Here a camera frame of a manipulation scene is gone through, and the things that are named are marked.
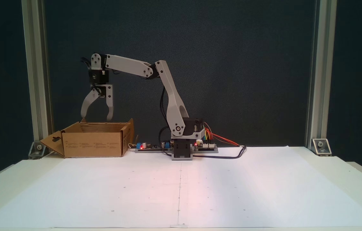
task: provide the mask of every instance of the robotic arm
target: robotic arm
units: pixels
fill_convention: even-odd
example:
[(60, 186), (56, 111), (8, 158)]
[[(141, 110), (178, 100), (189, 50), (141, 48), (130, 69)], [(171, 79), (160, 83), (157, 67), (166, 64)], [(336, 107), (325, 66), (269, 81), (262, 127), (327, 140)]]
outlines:
[(135, 74), (143, 79), (160, 78), (168, 93), (167, 123), (171, 130), (171, 138), (184, 142), (182, 143), (182, 146), (184, 146), (186, 140), (200, 139), (204, 136), (205, 129), (202, 120), (189, 118), (184, 103), (175, 88), (167, 62), (164, 60), (149, 64), (115, 55), (93, 54), (89, 75), (94, 84), (91, 86), (91, 91), (83, 102), (81, 117), (85, 117), (90, 104), (101, 97), (106, 98), (109, 107), (107, 119), (112, 119), (112, 85), (107, 84), (110, 70)]

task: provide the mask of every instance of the table surface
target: table surface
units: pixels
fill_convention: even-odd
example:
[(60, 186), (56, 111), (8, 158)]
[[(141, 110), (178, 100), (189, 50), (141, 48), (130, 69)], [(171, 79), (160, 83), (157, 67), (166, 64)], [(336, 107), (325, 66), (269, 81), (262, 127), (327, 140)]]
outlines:
[[(338, 186), (342, 191), (348, 194), (359, 205), (362, 206), (362, 167), (356, 163), (346, 163), (337, 157), (318, 157), (304, 147), (292, 147), (300, 154), (313, 168), (327, 177), (332, 183)], [(50, 171), (59, 164), (63, 158), (57, 154), (48, 155), (40, 160), (23, 160), (18, 164), (2, 171), (0, 173), (0, 208), (8, 203), (11, 199), (33, 184), (39, 177)], [(174, 230), (175, 228), (161, 228), (161, 230)], [(231, 230), (231, 228), (203, 228), (210, 230)], [(288, 231), (288, 230), (311, 230), (311, 231), (345, 231), (345, 230), (362, 230), (362, 227), (313, 227), (313, 228), (233, 228), (234, 230), (252, 230), (252, 231)], [(17, 228), (0, 228), (0, 230), (12, 231)], [(80, 231), (99, 231), (100, 228), (51, 228), (51, 230), (80, 230)], [(103, 230), (124, 230), (123, 228), (104, 228)], [(126, 228), (129, 230), (150, 231), (156, 228)]]

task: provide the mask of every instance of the metal profile post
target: metal profile post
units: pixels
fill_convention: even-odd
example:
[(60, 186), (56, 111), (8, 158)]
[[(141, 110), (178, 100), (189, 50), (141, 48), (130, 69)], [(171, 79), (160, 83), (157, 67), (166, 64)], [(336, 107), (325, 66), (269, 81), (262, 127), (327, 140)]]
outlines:
[(332, 55), (335, 38), (337, 0), (321, 0), (317, 7), (318, 25), (311, 72), (306, 147), (313, 149), (312, 139), (325, 139), (331, 90)]
[(46, 22), (42, 0), (21, 0), (34, 141), (53, 132)]

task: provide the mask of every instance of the red wire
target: red wire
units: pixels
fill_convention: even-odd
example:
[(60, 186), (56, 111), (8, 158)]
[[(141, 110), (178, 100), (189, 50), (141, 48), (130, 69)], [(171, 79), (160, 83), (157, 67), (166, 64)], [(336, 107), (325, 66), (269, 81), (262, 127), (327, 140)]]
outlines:
[(232, 140), (228, 140), (228, 139), (226, 139), (226, 138), (224, 138), (224, 137), (222, 137), (222, 136), (218, 136), (217, 134), (214, 134), (214, 133), (212, 133), (212, 134), (215, 135), (215, 136), (217, 136), (217, 137), (220, 137), (221, 139), (225, 139), (226, 141), (229, 141), (229, 142), (231, 142), (232, 144), (235, 144), (235, 145), (239, 146), (238, 143), (235, 143), (235, 142), (232, 141)]
[(210, 137), (211, 137), (211, 139), (213, 139), (213, 138), (214, 138), (214, 136), (217, 136), (217, 137), (219, 137), (219, 138), (221, 138), (221, 139), (224, 139), (224, 140), (228, 141), (228, 142), (229, 142), (229, 143), (231, 143), (231, 144), (234, 144), (234, 145), (239, 146), (239, 144), (238, 144), (238, 143), (235, 143), (235, 142), (234, 142), (234, 141), (232, 141), (232, 140), (228, 140), (227, 138), (224, 138), (224, 137), (222, 137), (222, 136), (218, 136), (217, 134), (211, 133), (211, 132), (208, 130), (208, 128), (205, 128), (205, 129), (208, 131), (208, 133), (210, 133)]

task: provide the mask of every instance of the open cardboard box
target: open cardboard box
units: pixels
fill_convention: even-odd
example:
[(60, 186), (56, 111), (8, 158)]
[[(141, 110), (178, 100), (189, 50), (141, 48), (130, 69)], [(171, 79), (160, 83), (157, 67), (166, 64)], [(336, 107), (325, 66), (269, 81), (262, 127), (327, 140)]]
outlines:
[(40, 142), (64, 158), (122, 157), (133, 139), (133, 119), (127, 123), (87, 123), (83, 119)]

